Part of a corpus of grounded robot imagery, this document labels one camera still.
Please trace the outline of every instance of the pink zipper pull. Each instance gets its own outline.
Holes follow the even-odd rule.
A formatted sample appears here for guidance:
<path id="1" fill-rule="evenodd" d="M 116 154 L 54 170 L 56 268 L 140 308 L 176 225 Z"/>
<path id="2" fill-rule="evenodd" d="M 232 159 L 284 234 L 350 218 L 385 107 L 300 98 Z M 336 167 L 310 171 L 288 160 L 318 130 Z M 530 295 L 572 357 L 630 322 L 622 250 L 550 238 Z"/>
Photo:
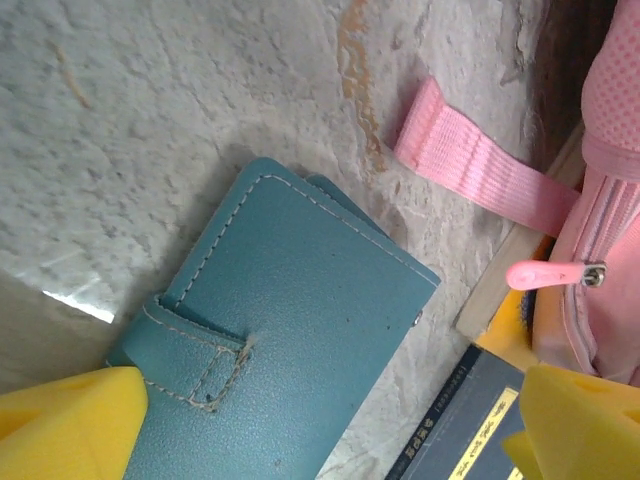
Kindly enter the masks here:
<path id="1" fill-rule="evenodd" d="M 604 263 L 552 263 L 527 260 L 509 268 L 507 283 L 514 290 L 536 290 L 578 283 L 588 287 L 599 287 L 604 281 L 606 268 Z"/>

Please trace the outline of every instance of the stain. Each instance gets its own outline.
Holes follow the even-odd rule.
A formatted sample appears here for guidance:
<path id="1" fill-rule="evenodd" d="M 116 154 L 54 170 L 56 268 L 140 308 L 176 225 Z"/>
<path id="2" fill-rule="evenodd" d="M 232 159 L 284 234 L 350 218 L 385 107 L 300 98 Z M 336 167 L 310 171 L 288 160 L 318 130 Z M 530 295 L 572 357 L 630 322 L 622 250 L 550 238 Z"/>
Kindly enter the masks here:
<path id="1" fill-rule="evenodd" d="M 342 93 L 353 101 L 356 122 L 365 134 L 365 157 L 373 162 L 373 170 L 387 170 L 382 156 L 379 124 L 371 105 L 371 74 L 367 65 L 367 53 L 358 35 L 366 34 L 364 9 L 368 0 L 353 0 L 344 11 L 338 27 L 338 72 L 342 77 Z"/>

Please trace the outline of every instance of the pink mesh fabric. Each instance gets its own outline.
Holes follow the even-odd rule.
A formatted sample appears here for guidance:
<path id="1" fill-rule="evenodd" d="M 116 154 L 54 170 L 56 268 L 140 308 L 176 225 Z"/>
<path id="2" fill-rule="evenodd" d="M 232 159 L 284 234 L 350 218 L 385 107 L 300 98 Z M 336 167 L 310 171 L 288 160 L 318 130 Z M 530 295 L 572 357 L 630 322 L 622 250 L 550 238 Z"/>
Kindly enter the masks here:
<path id="1" fill-rule="evenodd" d="M 582 116 L 598 140 L 640 152 L 640 0 L 618 1 L 584 85 Z"/>

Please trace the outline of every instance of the pink strap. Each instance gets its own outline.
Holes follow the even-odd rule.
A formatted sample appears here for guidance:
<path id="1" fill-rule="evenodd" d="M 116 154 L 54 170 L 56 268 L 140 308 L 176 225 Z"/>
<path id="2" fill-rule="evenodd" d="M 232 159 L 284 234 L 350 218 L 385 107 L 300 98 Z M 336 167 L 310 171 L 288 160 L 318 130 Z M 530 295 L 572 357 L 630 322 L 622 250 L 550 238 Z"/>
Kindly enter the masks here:
<path id="1" fill-rule="evenodd" d="M 504 152 L 445 103 L 433 77 L 418 92 L 395 154 L 418 175 L 553 237 L 579 196 Z"/>

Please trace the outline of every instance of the concrete floor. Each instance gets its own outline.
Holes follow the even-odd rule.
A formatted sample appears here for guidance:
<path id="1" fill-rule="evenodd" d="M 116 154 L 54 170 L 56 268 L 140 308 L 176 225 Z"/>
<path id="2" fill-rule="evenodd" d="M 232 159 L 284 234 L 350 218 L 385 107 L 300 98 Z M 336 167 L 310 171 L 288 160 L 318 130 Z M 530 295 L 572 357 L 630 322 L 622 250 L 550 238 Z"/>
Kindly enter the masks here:
<path id="1" fill-rule="evenodd" d="M 238 170 L 272 156 L 333 179 L 443 279 L 320 475 L 381 478 L 464 351 L 452 322 L 509 227 L 389 154 L 417 86 L 435 75 L 544 168 L 612 4 L 2 2 L 2 389 L 92 368 Z"/>

